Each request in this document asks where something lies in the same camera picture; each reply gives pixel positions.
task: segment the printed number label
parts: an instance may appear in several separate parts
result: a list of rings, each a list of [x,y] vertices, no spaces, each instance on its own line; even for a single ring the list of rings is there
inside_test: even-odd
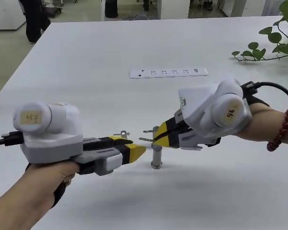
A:
[[[227,113],[227,117],[233,118],[234,117],[234,113],[235,113],[235,110],[229,110],[228,113]]]
[[[223,122],[227,125],[231,125],[236,118],[237,113],[239,113],[239,110],[241,109],[240,102],[233,101],[229,104],[227,112],[225,113],[223,117]]]

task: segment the table surface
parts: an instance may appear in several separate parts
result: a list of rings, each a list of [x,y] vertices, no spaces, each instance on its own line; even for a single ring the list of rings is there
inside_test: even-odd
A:
[[[53,23],[0,92],[0,134],[13,131],[14,107],[29,101],[79,107],[86,137],[127,130],[141,136],[173,116],[178,89],[210,85],[232,75],[241,83],[273,81],[288,88],[288,58],[238,63],[234,50],[258,41],[279,17],[133,22]],[[205,77],[129,79],[131,69],[206,67]],[[288,98],[270,88],[258,96],[275,109]],[[279,230],[288,229],[288,146],[236,137],[202,151],[152,151],[107,176],[76,176],[36,230]],[[23,173],[19,147],[0,147],[0,195]]]

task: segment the plant stem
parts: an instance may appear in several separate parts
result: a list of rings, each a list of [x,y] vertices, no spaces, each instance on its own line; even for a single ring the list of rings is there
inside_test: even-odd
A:
[[[288,55],[281,56],[281,57],[276,56],[275,58],[269,58],[269,59],[265,59],[265,58],[263,57],[263,60],[265,60],[265,61],[276,60],[276,59],[280,60],[281,58],[285,58],[285,57],[288,57]],[[239,60],[239,59],[236,58],[236,57],[235,57],[235,59],[238,60],[238,61],[260,61],[260,60],[246,59],[245,57],[244,57],[244,60]]]
[[[277,25],[277,28],[283,35],[285,35],[286,38],[288,38],[287,34],[285,34],[283,31],[280,30],[279,25]]]

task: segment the white motor housing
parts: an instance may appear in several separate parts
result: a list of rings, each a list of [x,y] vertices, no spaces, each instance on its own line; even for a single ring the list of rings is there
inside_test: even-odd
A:
[[[185,123],[203,138],[220,138],[241,131],[252,114],[243,91],[234,79],[211,87],[179,90]]]
[[[23,132],[21,149],[30,163],[68,160],[83,152],[79,110],[68,103],[27,103],[15,110],[13,125]]]

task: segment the white power strip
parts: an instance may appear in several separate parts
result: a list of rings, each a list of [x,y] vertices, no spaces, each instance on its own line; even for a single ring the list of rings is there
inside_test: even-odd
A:
[[[206,68],[188,68],[188,69],[140,69],[130,71],[130,78],[172,78],[189,76],[207,76]]]

